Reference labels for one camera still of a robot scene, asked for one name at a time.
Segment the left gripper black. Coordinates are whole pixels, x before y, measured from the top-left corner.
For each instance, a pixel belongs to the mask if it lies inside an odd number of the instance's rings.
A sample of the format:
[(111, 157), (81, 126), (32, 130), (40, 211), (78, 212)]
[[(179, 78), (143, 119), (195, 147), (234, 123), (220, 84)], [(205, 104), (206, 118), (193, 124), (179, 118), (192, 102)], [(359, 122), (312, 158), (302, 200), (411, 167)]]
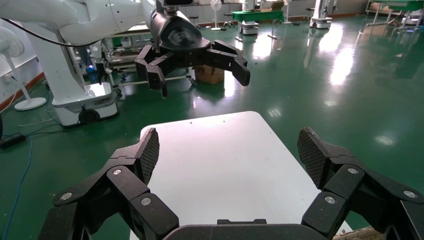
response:
[(244, 52), (221, 40), (212, 44), (201, 31), (178, 11), (155, 11), (149, 29), (156, 48), (145, 45), (134, 60), (137, 75), (148, 82), (151, 90), (160, 90), (168, 97), (165, 75), (175, 68), (207, 66), (229, 71), (244, 87), (250, 83), (251, 72)]

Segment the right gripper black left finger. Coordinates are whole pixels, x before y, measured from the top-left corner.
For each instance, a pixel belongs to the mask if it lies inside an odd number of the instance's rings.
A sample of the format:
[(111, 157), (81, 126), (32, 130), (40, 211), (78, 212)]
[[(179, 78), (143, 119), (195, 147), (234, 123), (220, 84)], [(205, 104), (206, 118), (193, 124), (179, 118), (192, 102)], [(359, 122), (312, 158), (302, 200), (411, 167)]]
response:
[(39, 239), (90, 240), (117, 214), (138, 239), (164, 239), (179, 227), (179, 218), (148, 188), (159, 151), (155, 128), (117, 149), (100, 170), (56, 195)]

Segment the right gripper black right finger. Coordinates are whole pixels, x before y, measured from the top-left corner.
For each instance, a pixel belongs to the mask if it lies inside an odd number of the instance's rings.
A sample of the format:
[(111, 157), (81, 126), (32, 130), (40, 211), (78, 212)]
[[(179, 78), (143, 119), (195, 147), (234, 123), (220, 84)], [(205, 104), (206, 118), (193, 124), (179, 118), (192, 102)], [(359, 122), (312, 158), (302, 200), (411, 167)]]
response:
[(424, 196), (367, 167), (346, 147), (322, 141), (310, 128), (300, 130), (297, 149), (319, 194), (301, 223), (332, 239), (348, 213), (362, 216), (386, 240), (424, 237)]

